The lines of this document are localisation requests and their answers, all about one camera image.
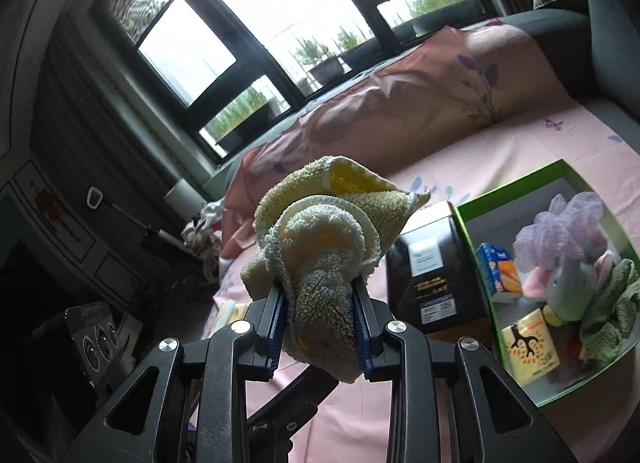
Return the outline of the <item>blue pocket tissue pack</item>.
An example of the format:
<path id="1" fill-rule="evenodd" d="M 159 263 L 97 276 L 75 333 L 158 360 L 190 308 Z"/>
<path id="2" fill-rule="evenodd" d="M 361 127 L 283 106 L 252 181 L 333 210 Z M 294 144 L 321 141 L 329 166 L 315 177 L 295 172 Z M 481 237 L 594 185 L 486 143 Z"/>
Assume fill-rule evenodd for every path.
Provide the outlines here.
<path id="1" fill-rule="evenodd" d="M 523 296 L 523 287 L 511 254 L 499 245 L 482 243 L 475 256 L 493 303 L 507 304 Z"/>

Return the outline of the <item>blue elephant plush toy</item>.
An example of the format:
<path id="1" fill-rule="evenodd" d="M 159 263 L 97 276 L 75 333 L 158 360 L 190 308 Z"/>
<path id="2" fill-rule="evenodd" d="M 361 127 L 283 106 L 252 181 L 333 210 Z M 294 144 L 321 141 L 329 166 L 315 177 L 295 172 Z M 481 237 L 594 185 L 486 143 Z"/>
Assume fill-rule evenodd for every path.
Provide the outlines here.
<path id="1" fill-rule="evenodd" d="M 594 296 L 621 261 L 620 255 L 606 251 L 593 264 L 562 258 L 554 270 L 536 267 L 522 284 L 523 296 L 544 304 L 544 319 L 552 327 L 582 321 Z"/>

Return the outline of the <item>green knitted cloth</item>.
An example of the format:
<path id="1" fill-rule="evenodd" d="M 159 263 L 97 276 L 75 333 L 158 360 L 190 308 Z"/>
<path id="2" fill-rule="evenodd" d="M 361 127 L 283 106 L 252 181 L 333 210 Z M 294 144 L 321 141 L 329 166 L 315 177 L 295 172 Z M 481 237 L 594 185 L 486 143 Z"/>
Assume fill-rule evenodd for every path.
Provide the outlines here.
<path id="1" fill-rule="evenodd" d="M 582 318 L 582 360 L 613 362 L 631 335 L 638 313 L 639 273 L 634 262 L 625 258 L 612 269 Z"/>

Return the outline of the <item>yellow terry towel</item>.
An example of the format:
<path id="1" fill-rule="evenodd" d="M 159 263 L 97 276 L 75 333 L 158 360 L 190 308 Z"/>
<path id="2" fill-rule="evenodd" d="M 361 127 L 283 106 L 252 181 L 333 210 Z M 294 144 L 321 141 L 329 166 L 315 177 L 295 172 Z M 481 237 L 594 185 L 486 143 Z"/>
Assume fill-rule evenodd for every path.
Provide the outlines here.
<path id="1" fill-rule="evenodd" d="M 428 191 L 398 188 L 344 156 L 324 156 L 287 175 L 254 215 L 258 252 L 241 278 L 253 299 L 280 283 L 288 302 L 283 349 L 351 384 L 352 281 L 368 279 Z"/>

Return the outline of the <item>small yellow tissue pack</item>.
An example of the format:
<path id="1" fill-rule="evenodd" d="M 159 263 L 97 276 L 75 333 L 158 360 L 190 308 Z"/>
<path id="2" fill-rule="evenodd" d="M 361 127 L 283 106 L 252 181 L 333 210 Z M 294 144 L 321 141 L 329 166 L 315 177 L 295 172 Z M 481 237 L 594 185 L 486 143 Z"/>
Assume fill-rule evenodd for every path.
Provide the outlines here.
<path id="1" fill-rule="evenodd" d="M 540 309 L 535 309 L 502 331 L 514 379 L 526 386 L 560 365 L 551 334 Z"/>

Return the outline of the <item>large yellow tissue pack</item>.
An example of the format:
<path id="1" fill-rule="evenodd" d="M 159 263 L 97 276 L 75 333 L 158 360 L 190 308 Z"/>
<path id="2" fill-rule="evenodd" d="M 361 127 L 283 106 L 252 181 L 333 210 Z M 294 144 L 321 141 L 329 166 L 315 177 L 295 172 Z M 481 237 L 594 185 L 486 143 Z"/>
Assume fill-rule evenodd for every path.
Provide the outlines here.
<path id="1" fill-rule="evenodd" d="M 216 332 L 226 327 L 228 324 L 243 320 L 248 308 L 247 303 L 238 303 L 237 301 L 227 301 L 215 313 L 212 321 L 207 325 L 204 336 L 210 339 Z"/>

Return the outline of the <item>black tea box lid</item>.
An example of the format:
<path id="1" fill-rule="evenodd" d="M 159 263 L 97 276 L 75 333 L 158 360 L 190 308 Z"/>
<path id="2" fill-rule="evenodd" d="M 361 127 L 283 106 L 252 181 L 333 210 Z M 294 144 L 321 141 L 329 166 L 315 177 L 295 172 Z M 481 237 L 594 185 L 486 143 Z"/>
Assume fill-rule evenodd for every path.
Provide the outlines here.
<path id="1" fill-rule="evenodd" d="M 491 316 L 454 205 L 417 212 L 386 253 L 387 302 L 393 316 L 432 339 L 471 336 L 492 345 Z"/>

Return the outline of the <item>pile of clothes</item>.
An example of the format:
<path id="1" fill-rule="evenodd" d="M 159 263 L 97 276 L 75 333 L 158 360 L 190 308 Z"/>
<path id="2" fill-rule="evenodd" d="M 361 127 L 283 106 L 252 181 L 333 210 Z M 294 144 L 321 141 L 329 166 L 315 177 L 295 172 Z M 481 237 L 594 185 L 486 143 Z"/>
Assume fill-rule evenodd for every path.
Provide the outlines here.
<path id="1" fill-rule="evenodd" d="M 219 279 L 223 213 L 224 200 L 209 202 L 181 232 L 184 246 L 203 263 L 203 275 L 212 283 Z"/>

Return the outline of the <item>white paper roll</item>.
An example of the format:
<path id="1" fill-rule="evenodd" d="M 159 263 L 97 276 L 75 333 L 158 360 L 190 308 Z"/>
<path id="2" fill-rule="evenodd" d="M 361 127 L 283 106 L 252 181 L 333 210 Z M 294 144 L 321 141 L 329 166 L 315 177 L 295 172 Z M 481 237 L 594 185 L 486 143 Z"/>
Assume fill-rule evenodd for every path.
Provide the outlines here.
<path id="1" fill-rule="evenodd" d="M 186 179 L 179 179 L 166 193 L 164 201 L 184 220 L 198 215 L 207 204 Z"/>

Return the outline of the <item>green box tray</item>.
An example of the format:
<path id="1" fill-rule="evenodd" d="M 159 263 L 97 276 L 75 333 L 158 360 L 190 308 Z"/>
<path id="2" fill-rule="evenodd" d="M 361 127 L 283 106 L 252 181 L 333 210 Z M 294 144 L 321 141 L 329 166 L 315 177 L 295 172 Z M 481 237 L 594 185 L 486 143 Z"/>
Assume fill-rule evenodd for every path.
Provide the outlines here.
<path id="1" fill-rule="evenodd" d="M 639 258 L 565 160 L 457 208 L 497 355 L 536 405 L 595 379 L 639 342 Z"/>

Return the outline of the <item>long dark planter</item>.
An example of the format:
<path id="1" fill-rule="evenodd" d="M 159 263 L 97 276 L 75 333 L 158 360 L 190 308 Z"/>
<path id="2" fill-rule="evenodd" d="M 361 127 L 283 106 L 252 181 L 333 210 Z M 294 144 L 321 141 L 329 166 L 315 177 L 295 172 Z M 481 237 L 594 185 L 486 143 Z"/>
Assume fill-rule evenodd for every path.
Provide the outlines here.
<path id="1" fill-rule="evenodd" d="M 278 116 L 279 110 L 273 98 L 256 110 L 226 108 L 207 125 L 207 132 L 221 150 L 230 153 L 253 141 Z"/>

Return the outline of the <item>long pink floral pillow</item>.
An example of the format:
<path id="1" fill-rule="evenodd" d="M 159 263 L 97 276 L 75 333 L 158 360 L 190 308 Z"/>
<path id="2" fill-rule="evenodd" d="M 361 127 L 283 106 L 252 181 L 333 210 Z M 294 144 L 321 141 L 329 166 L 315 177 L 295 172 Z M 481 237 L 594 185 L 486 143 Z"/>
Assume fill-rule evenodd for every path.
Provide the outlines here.
<path id="1" fill-rule="evenodd" d="M 563 10 L 440 30 L 244 154 L 224 198 L 222 255 L 254 244 L 260 199 L 294 170 L 336 155 L 392 178 L 492 124 L 567 101 L 568 73 L 588 47 L 587 18 Z"/>

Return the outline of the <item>small potted plant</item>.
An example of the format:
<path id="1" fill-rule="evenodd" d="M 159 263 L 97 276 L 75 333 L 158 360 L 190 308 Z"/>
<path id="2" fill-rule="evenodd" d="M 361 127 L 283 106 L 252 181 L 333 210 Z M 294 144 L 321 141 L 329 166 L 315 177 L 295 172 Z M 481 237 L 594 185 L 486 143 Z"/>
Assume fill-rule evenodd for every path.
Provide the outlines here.
<path id="1" fill-rule="evenodd" d="M 328 46 L 313 39 L 299 39 L 295 51 L 297 62 L 306 67 L 314 81 L 321 87 L 331 85 L 344 74 L 344 66 Z"/>

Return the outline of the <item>dark grey sofa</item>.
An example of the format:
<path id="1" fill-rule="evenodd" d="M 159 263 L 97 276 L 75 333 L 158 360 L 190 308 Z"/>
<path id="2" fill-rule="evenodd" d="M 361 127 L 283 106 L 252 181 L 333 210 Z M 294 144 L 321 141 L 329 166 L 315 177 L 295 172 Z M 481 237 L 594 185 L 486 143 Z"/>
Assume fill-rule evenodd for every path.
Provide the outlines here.
<path id="1" fill-rule="evenodd" d="M 618 0 L 567 0 L 505 16 L 534 38 L 570 97 L 639 146 L 639 30 Z"/>

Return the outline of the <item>black window frame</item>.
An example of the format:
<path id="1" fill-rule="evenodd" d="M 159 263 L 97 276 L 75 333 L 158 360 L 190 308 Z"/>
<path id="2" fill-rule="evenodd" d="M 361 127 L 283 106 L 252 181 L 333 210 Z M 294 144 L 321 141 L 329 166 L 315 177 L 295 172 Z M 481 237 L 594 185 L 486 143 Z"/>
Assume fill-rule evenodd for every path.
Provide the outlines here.
<path id="1" fill-rule="evenodd" d="M 226 108 L 276 99 L 279 114 L 257 139 L 366 68 L 496 11 L 493 0 L 95 0 L 91 8 L 142 87 L 215 164 L 246 146 L 226 153 L 209 136 Z M 317 84 L 296 60 L 299 39 L 328 46 L 345 74 Z"/>

